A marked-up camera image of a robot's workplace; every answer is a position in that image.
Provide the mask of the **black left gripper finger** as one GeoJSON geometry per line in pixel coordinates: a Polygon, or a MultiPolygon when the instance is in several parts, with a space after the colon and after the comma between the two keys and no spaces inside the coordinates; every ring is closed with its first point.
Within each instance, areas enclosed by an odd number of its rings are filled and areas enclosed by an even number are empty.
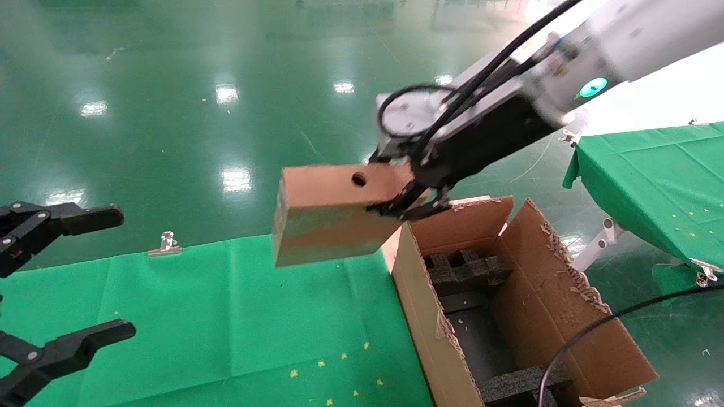
{"type": "Polygon", "coordinates": [[[117,205],[83,209],[75,202],[41,206],[16,201],[1,208],[1,277],[8,278],[62,235],[83,235],[124,224],[117,205]]]}
{"type": "Polygon", "coordinates": [[[1,355],[16,363],[1,379],[2,405],[27,405],[52,381],[87,369],[103,347],[136,335],[136,327],[115,319],[35,346],[2,331],[1,355]]]}

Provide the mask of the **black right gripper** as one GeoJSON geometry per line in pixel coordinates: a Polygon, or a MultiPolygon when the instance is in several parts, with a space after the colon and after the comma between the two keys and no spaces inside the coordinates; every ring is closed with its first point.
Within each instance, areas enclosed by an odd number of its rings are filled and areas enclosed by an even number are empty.
{"type": "Polygon", "coordinates": [[[455,184],[558,130],[559,118],[543,118],[525,97],[507,97],[442,127],[417,160],[409,149],[376,149],[369,165],[411,166],[413,180],[391,200],[367,206],[367,212],[414,222],[450,210],[455,184]],[[436,192],[431,201],[423,196],[429,188],[436,192]]]}

